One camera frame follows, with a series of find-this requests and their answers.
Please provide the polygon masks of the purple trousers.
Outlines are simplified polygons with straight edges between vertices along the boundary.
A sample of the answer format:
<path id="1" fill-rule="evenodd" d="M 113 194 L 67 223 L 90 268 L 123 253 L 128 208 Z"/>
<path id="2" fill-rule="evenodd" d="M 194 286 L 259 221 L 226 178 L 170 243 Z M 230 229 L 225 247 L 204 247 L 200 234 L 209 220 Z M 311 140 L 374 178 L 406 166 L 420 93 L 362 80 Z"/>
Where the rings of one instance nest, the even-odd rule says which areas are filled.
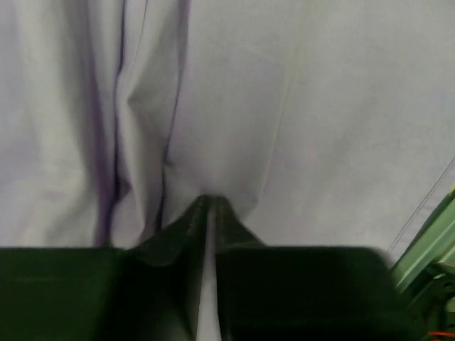
<path id="1" fill-rule="evenodd" d="M 1 2 L 1 250 L 131 249 L 206 196 L 194 340 L 223 340 L 216 198 L 397 289 L 452 188 L 453 1 Z"/>

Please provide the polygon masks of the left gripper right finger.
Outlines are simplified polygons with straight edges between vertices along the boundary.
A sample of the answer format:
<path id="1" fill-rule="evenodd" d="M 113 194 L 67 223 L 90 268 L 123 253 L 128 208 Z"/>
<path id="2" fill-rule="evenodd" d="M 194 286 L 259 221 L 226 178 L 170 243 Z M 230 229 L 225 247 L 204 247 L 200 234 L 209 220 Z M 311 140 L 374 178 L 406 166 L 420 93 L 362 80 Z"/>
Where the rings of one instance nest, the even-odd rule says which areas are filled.
<path id="1" fill-rule="evenodd" d="M 385 258 L 365 247 L 262 243 L 223 197 L 214 201 L 223 340 L 425 340 Z"/>

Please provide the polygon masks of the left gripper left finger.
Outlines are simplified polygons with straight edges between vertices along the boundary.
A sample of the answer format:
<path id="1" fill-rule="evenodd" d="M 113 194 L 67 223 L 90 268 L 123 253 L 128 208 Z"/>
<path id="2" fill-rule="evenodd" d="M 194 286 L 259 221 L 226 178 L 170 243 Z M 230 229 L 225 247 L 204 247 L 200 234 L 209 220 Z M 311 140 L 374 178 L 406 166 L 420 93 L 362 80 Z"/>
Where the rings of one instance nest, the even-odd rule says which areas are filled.
<path id="1" fill-rule="evenodd" d="M 209 199 L 131 249 L 3 248 L 2 340 L 194 340 Z"/>

